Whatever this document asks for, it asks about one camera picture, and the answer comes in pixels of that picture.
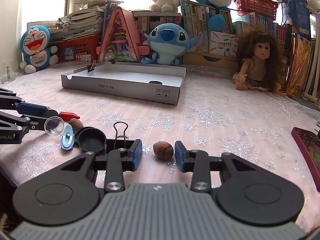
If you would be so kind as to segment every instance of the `red plastic basket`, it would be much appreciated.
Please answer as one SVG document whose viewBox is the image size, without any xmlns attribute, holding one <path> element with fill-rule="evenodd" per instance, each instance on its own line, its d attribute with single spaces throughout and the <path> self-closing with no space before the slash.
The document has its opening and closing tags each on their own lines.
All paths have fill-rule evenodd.
<svg viewBox="0 0 320 240">
<path fill-rule="evenodd" d="M 243 16 L 251 12 L 276 20 L 278 3 L 271 0 L 234 0 L 238 15 Z"/>
<path fill-rule="evenodd" d="M 59 62 L 86 60 L 93 62 L 98 59 L 97 47 L 99 42 L 100 35 L 92 35 L 85 38 L 51 43 L 50 46 L 58 47 Z"/>
</svg>

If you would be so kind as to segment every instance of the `gray gripper base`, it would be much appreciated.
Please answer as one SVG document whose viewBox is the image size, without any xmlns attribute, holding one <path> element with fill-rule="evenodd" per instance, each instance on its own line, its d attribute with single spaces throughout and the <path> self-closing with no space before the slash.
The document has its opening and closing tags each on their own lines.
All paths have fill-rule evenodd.
<svg viewBox="0 0 320 240">
<path fill-rule="evenodd" d="M 132 183 L 108 193 L 89 216 L 61 227 L 21 223 L 16 240 L 297 240 L 304 236 L 294 223 L 257 228 L 225 215 L 207 193 L 184 183 Z"/>
</svg>

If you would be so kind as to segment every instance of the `hazelnut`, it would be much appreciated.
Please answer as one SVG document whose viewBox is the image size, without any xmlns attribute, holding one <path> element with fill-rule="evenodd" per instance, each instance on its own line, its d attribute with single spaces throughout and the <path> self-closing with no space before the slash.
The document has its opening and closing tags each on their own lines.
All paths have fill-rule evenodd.
<svg viewBox="0 0 320 240">
<path fill-rule="evenodd" d="M 76 118 L 72 118 L 69 121 L 69 124 L 72 127 L 73 133 L 75 133 L 76 131 L 80 130 L 83 127 L 82 122 L 79 119 L 76 119 Z"/>
<path fill-rule="evenodd" d="M 153 152 L 162 160 L 169 160 L 173 156 L 173 147 L 170 143 L 159 141 L 153 145 Z"/>
</svg>

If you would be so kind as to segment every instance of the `red crayon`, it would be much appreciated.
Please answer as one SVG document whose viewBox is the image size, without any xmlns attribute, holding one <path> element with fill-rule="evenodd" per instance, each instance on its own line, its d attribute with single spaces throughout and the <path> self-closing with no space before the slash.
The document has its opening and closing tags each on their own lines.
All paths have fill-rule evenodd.
<svg viewBox="0 0 320 240">
<path fill-rule="evenodd" d="M 60 112 L 59 117 L 66 122 L 69 122 L 72 118 L 80 119 L 80 116 L 74 113 Z"/>
</svg>

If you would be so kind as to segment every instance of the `screw head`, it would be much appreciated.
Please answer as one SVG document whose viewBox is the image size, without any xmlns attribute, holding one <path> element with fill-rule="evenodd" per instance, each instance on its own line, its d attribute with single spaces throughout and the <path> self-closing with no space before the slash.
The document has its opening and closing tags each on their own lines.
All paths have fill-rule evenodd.
<svg viewBox="0 0 320 240">
<path fill-rule="evenodd" d="M 193 187 L 197 190 L 205 190 L 207 188 L 209 188 L 209 185 L 208 183 L 206 182 L 203 182 L 203 181 L 199 181 L 199 182 L 196 182 Z"/>
<path fill-rule="evenodd" d="M 114 191 L 119 190 L 119 189 L 121 189 L 121 184 L 119 182 L 115 182 L 115 181 L 109 182 L 107 184 L 107 189 L 114 190 Z"/>
</svg>

